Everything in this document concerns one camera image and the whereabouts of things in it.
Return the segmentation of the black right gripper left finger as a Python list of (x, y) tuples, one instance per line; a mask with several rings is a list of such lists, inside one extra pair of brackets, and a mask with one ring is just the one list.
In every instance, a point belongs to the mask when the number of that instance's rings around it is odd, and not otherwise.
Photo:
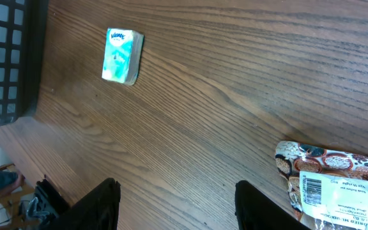
[(117, 230), (120, 199), (120, 184), (107, 178), (45, 229)]

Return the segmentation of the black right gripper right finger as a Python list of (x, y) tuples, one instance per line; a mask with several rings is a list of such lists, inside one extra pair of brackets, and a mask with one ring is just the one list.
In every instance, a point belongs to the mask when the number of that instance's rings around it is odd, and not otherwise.
[(309, 230), (248, 181), (241, 180), (235, 187), (239, 230)]

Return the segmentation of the brown beige snack pouch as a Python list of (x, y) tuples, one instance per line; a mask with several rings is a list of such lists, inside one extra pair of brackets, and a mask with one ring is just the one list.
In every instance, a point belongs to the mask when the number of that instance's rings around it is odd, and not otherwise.
[(275, 161), (301, 224), (368, 230), (368, 157), (281, 141)]

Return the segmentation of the small teal tissue pack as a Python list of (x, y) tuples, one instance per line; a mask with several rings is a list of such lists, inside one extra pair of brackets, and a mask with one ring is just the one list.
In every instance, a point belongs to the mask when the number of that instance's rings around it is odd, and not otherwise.
[(144, 35), (134, 30), (109, 28), (106, 34), (102, 79), (132, 86), (141, 60)]

